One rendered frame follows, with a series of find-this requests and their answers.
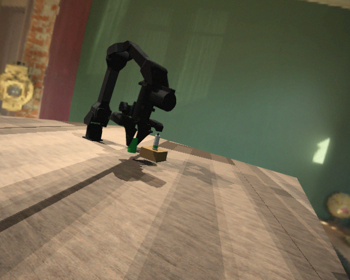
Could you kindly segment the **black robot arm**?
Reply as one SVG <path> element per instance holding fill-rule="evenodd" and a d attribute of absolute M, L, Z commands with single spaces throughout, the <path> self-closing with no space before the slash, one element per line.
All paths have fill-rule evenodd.
<path fill-rule="evenodd" d="M 139 47 L 131 41 L 114 43 L 107 49 L 107 70 L 100 90 L 99 98 L 84 118 L 86 138 L 90 141 L 103 141 L 102 129 L 107 127 L 111 112 L 110 100 L 116 85 L 119 72 L 127 61 L 134 59 L 140 66 L 140 72 L 145 78 L 138 84 L 142 85 L 138 96 L 139 101 L 149 103 L 164 111 L 171 111 L 176 105 L 175 90 L 169 88 L 167 69 L 153 62 Z M 92 123 L 91 123 L 92 122 Z M 94 122 L 94 123 L 93 123 Z M 95 124 L 99 123 L 99 124 Z"/>

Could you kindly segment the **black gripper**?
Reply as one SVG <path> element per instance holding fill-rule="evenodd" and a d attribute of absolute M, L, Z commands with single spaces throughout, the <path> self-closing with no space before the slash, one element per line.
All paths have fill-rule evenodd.
<path fill-rule="evenodd" d="M 127 146 L 129 146 L 137 131 L 135 128 L 136 125 L 138 128 L 135 137 L 138 139 L 137 145 L 153 132 L 151 131 L 151 127 L 155 128 L 156 131 L 162 132 L 163 124 L 156 120 L 149 119 L 152 111 L 155 112 L 155 108 L 153 108 L 152 104 L 137 100 L 137 102 L 135 102 L 132 118 L 124 113 L 114 112 L 111 114 L 110 120 L 125 127 Z"/>

